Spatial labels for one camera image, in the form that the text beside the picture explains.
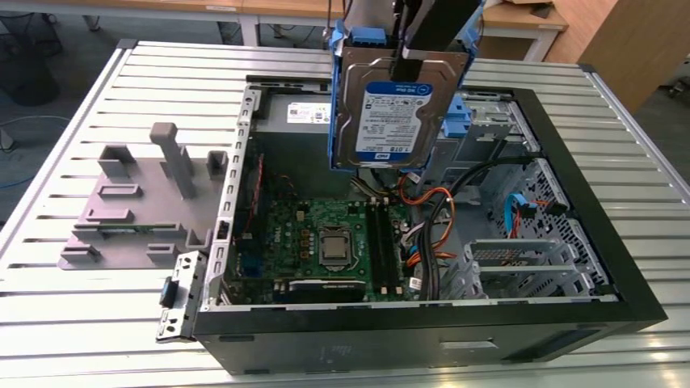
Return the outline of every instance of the wooden desk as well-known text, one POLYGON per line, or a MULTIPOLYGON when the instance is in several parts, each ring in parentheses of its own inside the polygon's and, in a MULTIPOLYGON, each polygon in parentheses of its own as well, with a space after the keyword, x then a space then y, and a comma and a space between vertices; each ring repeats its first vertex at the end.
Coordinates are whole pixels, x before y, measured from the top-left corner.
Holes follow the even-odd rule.
MULTIPOLYGON (((329 0, 243 0, 243 14, 326 19, 329 0)), ((343 17, 341 0, 331 1, 331 19, 343 17)))
MULTIPOLYGON (((331 6, 334 25, 343 16, 343 6, 339 0, 333 0, 331 6)), ((242 26, 245 45, 258 46, 261 23, 325 26, 329 0, 2 0, 0 10, 235 22, 242 26)), ((529 7, 513 4, 485 12, 486 36, 534 40, 526 61, 542 61, 558 32, 566 28, 556 11, 549 19, 530 15, 529 7)))
POLYGON ((520 6, 509 2, 488 8, 485 10, 485 35, 532 39, 525 61, 541 62, 558 33, 569 28, 569 23, 554 9, 546 19, 534 16, 530 12, 532 6, 520 6))
MULTIPOLYGON (((18 11, 24 11, 27 7, 35 6, 43 12, 51 12, 47 11, 47 7, 51 7, 50 9, 61 9, 61 7, 66 9, 71 7, 103 9, 113 7, 153 11, 239 12, 242 3, 243 0, 10 0, 0 2, 0 10, 14 10, 16 8, 18 11)), ((109 11, 105 12, 91 15, 107 15, 109 11)))

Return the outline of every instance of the red cable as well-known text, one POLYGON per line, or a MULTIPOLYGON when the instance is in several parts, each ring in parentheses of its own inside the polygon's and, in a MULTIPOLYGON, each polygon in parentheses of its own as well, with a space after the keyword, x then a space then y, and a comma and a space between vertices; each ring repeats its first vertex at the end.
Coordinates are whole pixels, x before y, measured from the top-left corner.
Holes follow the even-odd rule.
POLYGON ((259 157, 259 178, 257 179, 255 195, 251 198, 250 216, 247 217, 247 225, 245 225, 245 230, 242 231, 242 234, 247 233, 247 230, 250 230, 250 223, 255 217, 255 206, 257 206, 257 203, 259 202, 259 190, 261 190, 262 178, 263 178, 263 154, 259 157))

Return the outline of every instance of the blue plastic clip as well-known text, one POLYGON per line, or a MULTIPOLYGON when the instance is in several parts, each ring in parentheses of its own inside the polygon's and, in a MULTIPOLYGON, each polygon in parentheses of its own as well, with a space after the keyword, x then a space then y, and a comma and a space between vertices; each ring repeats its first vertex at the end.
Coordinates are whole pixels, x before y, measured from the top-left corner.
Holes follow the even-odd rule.
POLYGON ((518 201, 520 207, 528 206, 530 209, 537 209, 537 204, 529 202, 522 194, 520 194, 518 192, 512 192, 510 194, 508 194, 506 205, 504 206, 504 223, 506 224, 508 235, 510 235, 510 232, 514 229, 514 200, 518 201))
POLYGON ((444 134, 446 137, 465 137, 472 124, 473 111, 465 106, 464 97, 456 95, 444 120, 444 134))

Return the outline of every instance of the blue cable on floor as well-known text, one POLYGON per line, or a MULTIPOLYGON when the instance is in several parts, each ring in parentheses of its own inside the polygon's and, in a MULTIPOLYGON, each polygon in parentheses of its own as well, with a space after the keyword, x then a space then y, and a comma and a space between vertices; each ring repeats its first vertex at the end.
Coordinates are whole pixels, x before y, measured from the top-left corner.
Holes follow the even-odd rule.
POLYGON ((35 176, 35 175, 33 175, 30 178, 27 178, 27 179, 22 180, 20 182, 14 182, 14 183, 7 183, 7 184, 4 184, 4 185, 0 185, 0 189, 3 189, 3 188, 11 188, 11 187, 14 187, 14 186, 19 186, 19 185, 20 185, 20 184, 23 184, 23 183, 30 182, 34 178, 37 178, 37 176, 35 176))

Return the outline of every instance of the motherboard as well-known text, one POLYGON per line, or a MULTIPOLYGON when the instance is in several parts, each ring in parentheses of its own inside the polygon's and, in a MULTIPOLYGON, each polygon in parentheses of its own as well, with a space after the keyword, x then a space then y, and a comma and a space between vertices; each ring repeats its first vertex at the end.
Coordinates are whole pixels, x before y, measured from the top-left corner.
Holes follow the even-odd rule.
POLYGON ((242 276, 227 279, 242 299, 235 302, 406 300, 398 247, 409 228, 405 205, 274 200, 265 222, 261 243, 238 244, 242 276))

